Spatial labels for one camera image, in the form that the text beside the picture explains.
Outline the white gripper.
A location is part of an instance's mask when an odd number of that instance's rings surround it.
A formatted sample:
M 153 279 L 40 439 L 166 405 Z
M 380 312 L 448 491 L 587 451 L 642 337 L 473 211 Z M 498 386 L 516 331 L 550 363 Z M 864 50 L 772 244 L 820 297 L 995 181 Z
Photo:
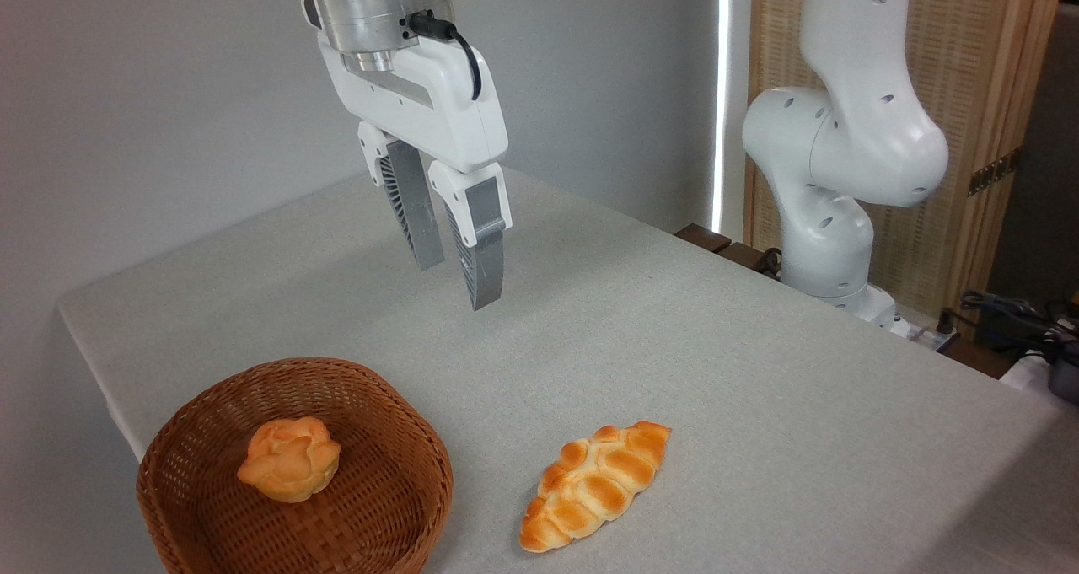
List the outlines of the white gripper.
M 326 36 L 316 40 L 341 102 L 361 120 L 363 158 L 416 266 L 426 271 L 446 260 L 420 150 L 439 160 L 431 163 L 428 178 L 443 199 L 472 309 L 498 300 L 502 236 L 513 228 L 513 213 L 505 175 L 494 162 L 505 158 L 508 136 L 480 51 L 474 55 L 482 84 L 474 100 L 469 59 L 455 43 L 419 39 L 393 55 L 392 71 L 352 73 Z

